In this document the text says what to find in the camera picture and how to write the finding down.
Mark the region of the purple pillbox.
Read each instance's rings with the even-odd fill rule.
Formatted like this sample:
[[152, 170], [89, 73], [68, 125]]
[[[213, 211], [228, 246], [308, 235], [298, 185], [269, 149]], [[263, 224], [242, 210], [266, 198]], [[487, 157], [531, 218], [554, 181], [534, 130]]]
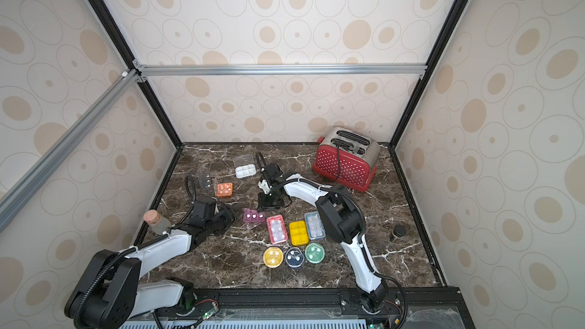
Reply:
[[242, 210], [242, 220], [247, 224], [264, 222], [266, 220], [266, 216], [263, 212], [244, 208]]

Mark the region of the red pillbox clear lid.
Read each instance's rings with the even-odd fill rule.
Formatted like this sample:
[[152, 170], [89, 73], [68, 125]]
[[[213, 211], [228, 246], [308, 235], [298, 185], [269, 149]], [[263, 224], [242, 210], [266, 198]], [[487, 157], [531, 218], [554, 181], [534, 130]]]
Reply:
[[282, 215], [268, 217], [266, 222], [272, 245], [278, 245], [288, 240], [288, 233]]

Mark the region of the white pillbox with amber lid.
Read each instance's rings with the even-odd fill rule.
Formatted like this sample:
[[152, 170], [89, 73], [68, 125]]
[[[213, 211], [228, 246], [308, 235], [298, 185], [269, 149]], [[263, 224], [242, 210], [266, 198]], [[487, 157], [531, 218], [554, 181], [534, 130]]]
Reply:
[[305, 246], [310, 242], [306, 222], [304, 220], [291, 222], [289, 224], [289, 232], [292, 246]]

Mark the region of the teal rectangular pillbox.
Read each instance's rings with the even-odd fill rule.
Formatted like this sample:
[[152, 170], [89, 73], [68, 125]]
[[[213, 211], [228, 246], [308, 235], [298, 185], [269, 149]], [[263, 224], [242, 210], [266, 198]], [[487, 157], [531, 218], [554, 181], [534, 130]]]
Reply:
[[310, 241], [320, 240], [326, 237], [319, 212], [306, 213], [305, 222]]

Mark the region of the yellow round pillbox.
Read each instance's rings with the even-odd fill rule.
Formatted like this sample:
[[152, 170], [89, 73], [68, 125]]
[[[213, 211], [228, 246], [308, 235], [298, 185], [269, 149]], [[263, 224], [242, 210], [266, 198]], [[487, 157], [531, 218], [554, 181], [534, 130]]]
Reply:
[[278, 247], [269, 247], [263, 253], [263, 262], [271, 269], [278, 268], [283, 260], [283, 251]]

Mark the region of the dark blue round pillbox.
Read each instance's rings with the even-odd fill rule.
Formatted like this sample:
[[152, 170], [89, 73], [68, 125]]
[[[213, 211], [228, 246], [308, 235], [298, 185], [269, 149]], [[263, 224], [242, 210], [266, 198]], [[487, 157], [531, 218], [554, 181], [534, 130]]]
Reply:
[[290, 268], [301, 268], [305, 262], [305, 255], [299, 248], [292, 247], [289, 248], [284, 254], [284, 261]]

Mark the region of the green round pillbox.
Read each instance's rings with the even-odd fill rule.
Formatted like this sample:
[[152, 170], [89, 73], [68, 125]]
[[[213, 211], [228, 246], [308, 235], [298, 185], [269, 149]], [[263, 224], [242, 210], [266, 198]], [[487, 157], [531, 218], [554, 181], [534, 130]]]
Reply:
[[306, 246], [305, 256], [309, 263], [319, 264], [324, 260], [325, 250], [322, 245], [312, 242]]

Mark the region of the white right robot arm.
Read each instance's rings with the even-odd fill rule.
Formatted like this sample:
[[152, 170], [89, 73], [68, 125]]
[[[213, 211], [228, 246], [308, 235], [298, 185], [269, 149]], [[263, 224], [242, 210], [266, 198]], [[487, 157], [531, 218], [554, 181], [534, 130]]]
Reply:
[[394, 283], [400, 294], [404, 293], [395, 278], [377, 270], [365, 239], [365, 216], [343, 185], [318, 184], [299, 174], [285, 173], [277, 164], [267, 163], [261, 152], [256, 153], [256, 159], [261, 173], [258, 207], [278, 210], [288, 207], [292, 198], [314, 206], [325, 235], [344, 249], [361, 291], [360, 301], [367, 312], [378, 312], [385, 304], [388, 282]]

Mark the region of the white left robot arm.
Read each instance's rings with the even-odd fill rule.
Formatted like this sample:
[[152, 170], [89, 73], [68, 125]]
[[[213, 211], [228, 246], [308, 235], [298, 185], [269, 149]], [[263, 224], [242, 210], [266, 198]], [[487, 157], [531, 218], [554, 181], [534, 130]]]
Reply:
[[93, 256], [64, 307], [75, 327], [119, 328], [130, 318], [163, 308], [180, 316], [193, 313], [198, 305], [193, 283], [177, 278], [140, 282], [163, 263], [198, 248], [209, 236], [225, 234], [236, 221], [231, 207], [198, 197], [191, 180], [185, 179], [190, 209], [178, 224], [150, 242]]

